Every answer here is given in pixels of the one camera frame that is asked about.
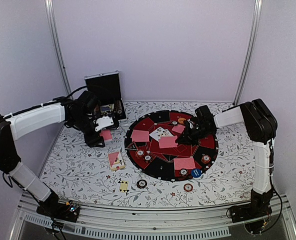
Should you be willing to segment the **orange big blind button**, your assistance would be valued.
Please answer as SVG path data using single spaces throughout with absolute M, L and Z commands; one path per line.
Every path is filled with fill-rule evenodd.
M 178 123 L 183 124 L 185 120 L 186 120 L 185 118 L 181 117 L 178 119 Z

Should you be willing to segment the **red playing card deck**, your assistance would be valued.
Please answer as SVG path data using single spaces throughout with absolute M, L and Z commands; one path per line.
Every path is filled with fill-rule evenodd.
M 112 134 L 111 134 L 111 131 L 109 129 L 103 129 L 101 132 L 100 132 L 100 136 L 103 137 L 104 139 L 104 142 L 106 144 L 110 143 L 113 141 L 112 139 Z

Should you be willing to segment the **orange chips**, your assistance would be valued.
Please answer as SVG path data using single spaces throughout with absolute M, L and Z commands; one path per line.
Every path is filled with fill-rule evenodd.
M 138 150 L 138 151 L 136 151 L 136 153 L 135 153 L 135 156 L 136 156 L 137 158 L 142 158 L 144 155 L 145 155 L 145 151 L 143 151 L 143 150 Z
M 202 158 L 201 158 L 201 162 L 203 164 L 208 164 L 211 162 L 211 157 L 209 155 L 203 155 Z

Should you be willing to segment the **blue small blind button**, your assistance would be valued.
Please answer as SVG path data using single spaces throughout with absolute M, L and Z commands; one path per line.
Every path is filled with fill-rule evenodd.
M 202 175 L 202 171 L 198 168 L 194 168 L 191 170 L 191 176 L 193 178 L 199 178 Z

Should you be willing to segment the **single red dealt card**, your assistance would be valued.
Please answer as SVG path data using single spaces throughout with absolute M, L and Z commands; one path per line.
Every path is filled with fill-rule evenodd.
M 149 141 L 149 132 L 146 130 L 134 129 L 131 134 L 131 139 L 133 142 L 145 143 Z

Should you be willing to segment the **triangular all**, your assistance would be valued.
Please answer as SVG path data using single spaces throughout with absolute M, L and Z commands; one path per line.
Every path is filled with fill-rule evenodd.
M 137 151 L 139 150 L 138 146 L 136 145 L 135 142 L 132 142 L 131 144 L 129 144 L 127 147 L 125 147 L 126 150 L 132 150 L 132 151 Z

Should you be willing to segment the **orange chip stack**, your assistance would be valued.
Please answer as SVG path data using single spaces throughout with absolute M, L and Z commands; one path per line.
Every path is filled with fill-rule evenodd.
M 193 186 L 190 183 L 187 183 L 183 187 L 184 191 L 191 192 L 193 190 Z

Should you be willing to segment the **four of clubs card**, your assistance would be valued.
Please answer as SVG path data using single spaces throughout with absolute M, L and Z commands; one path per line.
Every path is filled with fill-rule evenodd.
M 122 194 L 125 194 L 125 195 L 129 194 L 129 188 L 128 188 L 128 186 L 129 186 L 129 181 L 126 180 L 126 179 L 121 179 L 119 181 L 118 192 L 119 193 L 122 193 Z

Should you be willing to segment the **dark red chip stack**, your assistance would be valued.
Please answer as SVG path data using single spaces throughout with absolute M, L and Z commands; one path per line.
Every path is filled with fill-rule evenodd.
M 139 189 L 143 189 L 143 188 L 145 188 L 145 187 L 147 186 L 147 181 L 141 179 L 141 180 L 139 180 L 139 181 L 136 183 L 136 185 L 137 185 L 137 187 L 138 187 Z

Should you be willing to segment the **eight of clubs card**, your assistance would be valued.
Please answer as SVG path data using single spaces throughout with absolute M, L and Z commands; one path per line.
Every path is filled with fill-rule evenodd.
M 157 137 L 159 138 L 166 135 L 166 129 L 162 127 L 157 128 L 156 132 L 157 132 Z

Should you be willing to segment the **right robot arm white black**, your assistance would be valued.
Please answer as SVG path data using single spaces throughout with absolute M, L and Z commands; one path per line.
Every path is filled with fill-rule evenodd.
M 270 214 L 270 200 L 274 193 L 274 142 L 278 123 L 274 115 L 260 99 L 248 101 L 213 115 L 204 105 L 195 110 L 192 120 L 185 120 L 185 129 L 176 140 L 179 144 L 194 144 L 217 129 L 243 123 L 253 143 L 255 152 L 255 181 L 251 202 L 229 209 L 234 221 L 253 219 Z

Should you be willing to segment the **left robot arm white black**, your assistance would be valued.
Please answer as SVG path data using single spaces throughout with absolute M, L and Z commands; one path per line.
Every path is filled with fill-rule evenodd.
M 69 208 L 60 203 L 57 193 L 26 165 L 26 162 L 35 163 L 39 160 L 37 150 L 34 148 L 26 155 L 21 155 L 17 147 L 29 147 L 29 140 L 42 145 L 40 131 L 56 124 L 64 124 L 82 133 L 88 147 L 104 147 L 100 132 L 113 125 L 113 117 L 97 112 L 100 99 L 86 87 L 81 89 L 83 93 L 77 99 L 71 99 L 70 95 L 59 96 L 15 113 L 0 114 L 2 177 L 10 187 L 16 184 L 30 194 L 51 217 L 58 217 L 62 210 L 68 211 Z

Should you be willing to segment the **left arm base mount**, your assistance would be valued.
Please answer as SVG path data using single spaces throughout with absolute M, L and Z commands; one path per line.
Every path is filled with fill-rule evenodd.
M 76 223 L 80 213 L 80 205 L 68 201 L 66 203 L 55 201 L 40 202 L 36 212 L 40 215 L 58 220 Z

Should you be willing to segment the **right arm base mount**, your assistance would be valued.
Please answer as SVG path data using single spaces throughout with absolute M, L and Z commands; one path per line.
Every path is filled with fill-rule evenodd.
M 244 224 L 245 230 L 252 235 L 261 234 L 271 220 L 272 208 L 270 205 L 262 209 L 253 208 L 251 204 L 233 205 L 226 211 L 226 217 L 232 223 L 249 221 Z

